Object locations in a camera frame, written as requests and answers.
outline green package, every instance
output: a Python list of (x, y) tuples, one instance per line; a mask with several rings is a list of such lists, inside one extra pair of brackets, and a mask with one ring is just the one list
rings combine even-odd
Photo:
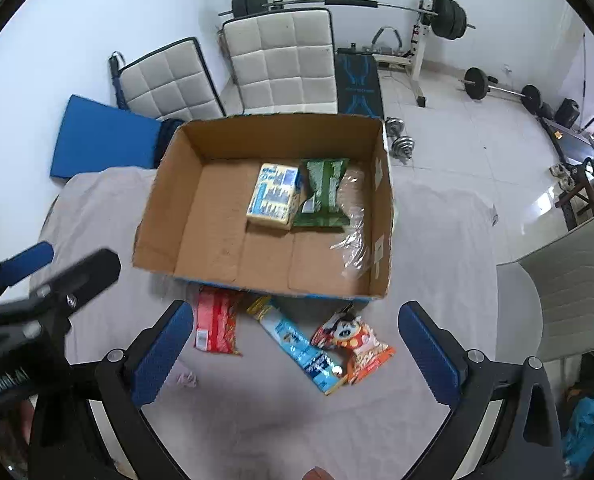
[(346, 167), (347, 158), (320, 158), (305, 161), (310, 196), (295, 215), (295, 227), (343, 227), (350, 219), (337, 205), (337, 190)]

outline gray tablecloth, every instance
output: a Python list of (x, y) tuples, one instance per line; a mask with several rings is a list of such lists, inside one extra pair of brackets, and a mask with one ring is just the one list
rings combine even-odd
[[(361, 383), (325, 397), (248, 316), (237, 318), (243, 357), (206, 354), (188, 342), (173, 372), (191, 370), (197, 386), (170, 381), (143, 411), (193, 480), (296, 480), (315, 465), (336, 480), (401, 478), (448, 413), (399, 338), (397, 311), (405, 301), (419, 301), (465, 348), (494, 357), (490, 206), (474, 194), (436, 192), (404, 179), (397, 168), (392, 172), (398, 216), (391, 288), (362, 315), (397, 354)], [(193, 302), (194, 285), (130, 264), (154, 174), (123, 168), (78, 175), (46, 220), (42, 239), (53, 244), (55, 260), (33, 277), (32, 286), (96, 248), (110, 247), (122, 262), (119, 282), (72, 319), (66, 342), (72, 363), (126, 348), (172, 300)], [(285, 299), (280, 306), (307, 331), (339, 303)], [(123, 462), (103, 410), (97, 403), (93, 408), (110, 453)]]

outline weight plate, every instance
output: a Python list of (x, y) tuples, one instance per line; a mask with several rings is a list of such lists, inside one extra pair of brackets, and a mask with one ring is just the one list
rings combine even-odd
[(437, 16), (431, 19), (430, 27), (436, 36), (446, 38), (455, 23), (455, 7), (451, 0), (433, 0), (433, 12), (436, 12)]
[(464, 89), (471, 99), (484, 99), (488, 93), (488, 80), (484, 71), (474, 66), (470, 67), (464, 74)]
[(522, 105), (530, 113), (535, 115), (542, 107), (542, 94), (533, 85), (526, 85), (522, 88), (522, 94), (524, 97), (521, 98)]
[(248, 15), (246, 0), (232, 0), (232, 15), (234, 18), (241, 18)]
[(246, 0), (246, 9), (248, 14), (258, 14), (260, 12), (266, 12), (268, 9), (263, 7), (267, 4), (268, 0)]
[(457, 38), (461, 38), (466, 31), (466, 12), (454, 0), (449, 1), (453, 6), (455, 21), (453, 22), (453, 27), (451, 28), (450, 34), (446, 36), (446, 39), (456, 40)]

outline dumbbell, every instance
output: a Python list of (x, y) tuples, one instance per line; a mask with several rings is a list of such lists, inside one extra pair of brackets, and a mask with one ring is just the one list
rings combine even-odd
[(413, 156), (415, 141), (410, 136), (402, 135), (403, 131), (404, 121), (397, 117), (386, 118), (386, 135), (392, 139), (392, 155), (408, 160)]
[(471, 67), (464, 74), (464, 90), (470, 96), (471, 99), (480, 100), (484, 99), (488, 92), (491, 90), (497, 90), (498, 92), (504, 92), (506, 94), (512, 94), (520, 97), (520, 101), (524, 108), (530, 113), (535, 115), (539, 112), (542, 107), (542, 94), (533, 85), (526, 85), (522, 88), (522, 92), (513, 92), (512, 90), (506, 90), (498, 86), (491, 86), (490, 83), (497, 83), (498, 81), (484, 73), (484, 70), (478, 69), (477, 67)]

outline barcode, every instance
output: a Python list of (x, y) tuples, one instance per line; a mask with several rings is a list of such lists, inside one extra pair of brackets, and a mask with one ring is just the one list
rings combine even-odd
[(208, 331), (198, 330), (195, 337), (195, 346), (200, 350), (206, 351), (208, 349)]
[(303, 203), (301, 207), (302, 213), (312, 213), (315, 211), (315, 196), (311, 196), (306, 202)]

